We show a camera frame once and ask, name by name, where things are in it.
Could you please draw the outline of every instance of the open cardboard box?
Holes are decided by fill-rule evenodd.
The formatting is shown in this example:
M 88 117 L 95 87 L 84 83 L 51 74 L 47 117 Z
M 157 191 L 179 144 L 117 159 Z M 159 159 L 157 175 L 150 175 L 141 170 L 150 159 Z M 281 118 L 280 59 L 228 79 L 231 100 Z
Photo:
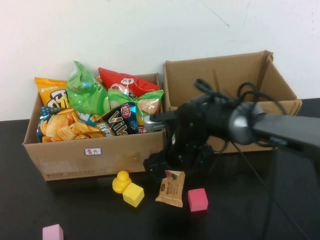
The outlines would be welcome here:
M 158 74 L 139 77 L 159 85 Z M 143 161 L 165 146 L 164 131 L 48 143 L 37 142 L 43 106 L 35 100 L 23 145 L 46 181 L 144 171 Z
M 183 103 L 202 94 L 194 87 L 196 79 L 203 79 L 211 87 L 230 97 L 236 97 L 239 86 L 244 82 L 253 82 L 261 92 L 269 94 L 278 100 L 289 115 L 299 111 L 302 101 L 288 86 L 273 64 L 273 54 L 269 51 L 248 53 L 231 56 L 220 56 L 194 60 L 167 61 L 164 64 L 163 88 L 165 110 L 174 111 Z M 246 87 L 243 92 L 251 90 Z M 246 98 L 252 101 L 253 96 Z M 281 114 L 279 108 L 270 101 L 258 104 L 267 113 Z M 219 151 L 224 141 L 217 137 L 210 137 L 207 141 L 214 150 Z M 244 152 L 265 151 L 270 148 L 260 147 L 257 144 L 240 145 Z M 235 147 L 228 145 L 225 153 L 237 152 Z

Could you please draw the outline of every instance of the yellow rubber duck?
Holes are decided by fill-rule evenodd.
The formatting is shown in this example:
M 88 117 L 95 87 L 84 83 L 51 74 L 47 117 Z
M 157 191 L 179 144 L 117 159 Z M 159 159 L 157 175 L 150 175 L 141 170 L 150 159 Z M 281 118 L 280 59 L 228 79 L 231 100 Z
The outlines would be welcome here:
M 127 171 L 120 171 L 116 175 L 116 178 L 112 181 L 112 189 L 118 193 L 122 194 L 128 185 L 131 183 L 131 178 L 129 177 L 129 173 Z

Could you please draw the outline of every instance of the white wall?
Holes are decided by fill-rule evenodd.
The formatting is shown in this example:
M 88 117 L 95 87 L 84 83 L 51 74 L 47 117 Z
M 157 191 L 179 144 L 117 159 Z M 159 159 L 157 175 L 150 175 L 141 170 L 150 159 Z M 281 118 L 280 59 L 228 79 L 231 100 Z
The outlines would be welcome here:
M 269 50 L 299 98 L 320 97 L 319 0 L 2 0 L 0 32 L 0 121 L 28 119 L 34 77 L 67 80 L 72 60 L 146 74 Z

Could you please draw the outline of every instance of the pink cube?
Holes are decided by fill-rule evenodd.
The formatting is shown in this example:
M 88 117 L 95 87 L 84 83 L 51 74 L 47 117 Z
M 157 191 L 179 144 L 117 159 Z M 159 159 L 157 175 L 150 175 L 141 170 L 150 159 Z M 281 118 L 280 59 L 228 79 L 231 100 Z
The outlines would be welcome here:
M 42 240 L 64 240 L 64 231 L 59 224 L 42 229 Z
M 189 190 L 188 201 L 191 212 L 207 210 L 208 208 L 208 198 L 204 188 Z

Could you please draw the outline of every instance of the snack wrapper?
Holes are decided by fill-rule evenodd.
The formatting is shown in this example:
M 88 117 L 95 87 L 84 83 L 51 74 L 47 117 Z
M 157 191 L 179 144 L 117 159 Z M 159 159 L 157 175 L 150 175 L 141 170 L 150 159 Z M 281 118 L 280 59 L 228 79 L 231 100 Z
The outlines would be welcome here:
M 126 102 L 101 116 L 95 126 L 103 136 L 113 137 L 138 133 L 136 105 Z
M 128 95 L 124 93 L 109 89 L 108 96 L 110 101 L 110 107 L 115 108 L 121 104 L 126 102 L 134 102 L 136 106 L 136 119 L 138 122 L 138 132 L 139 133 L 146 133 L 144 127 L 144 118 L 150 114 L 156 114 L 160 110 L 161 106 L 161 97 L 164 94 L 164 91 L 157 90 L 147 92 L 146 94 L 142 95 L 141 97 L 136 97 L 131 99 Z
M 77 112 L 77 113 L 79 115 L 80 122 L 84 124 L 88 124 L 92 127 L 96 126 L 98 119 L 101 117 L 100 115 L 81 113 L 81 112 Z
M 79 113 L 102 115 L 110 110 L 106 89 L 78 61 L 66 84 L 70 107 Z
M 100 77 L 107 89 L 120 91 L 132 99 L 160 90 L 161 87 L 138 76 L 118 73 L 99 67 Z
M 184 189 L 186 174 L 183 171 L 165 171 L 167 177 L 162 179 L 159 196 L 156 202 L 162 202 L 182 208 L 182 191 Z
M 48 106 L 41 107 L 36 135 L 38 143 L 103 138 L 99 129 L 80 122 L 76 110 Z
M 54 108 L 69 108 L 66 90 L 67 81 L 35 77 L 43 105 Z

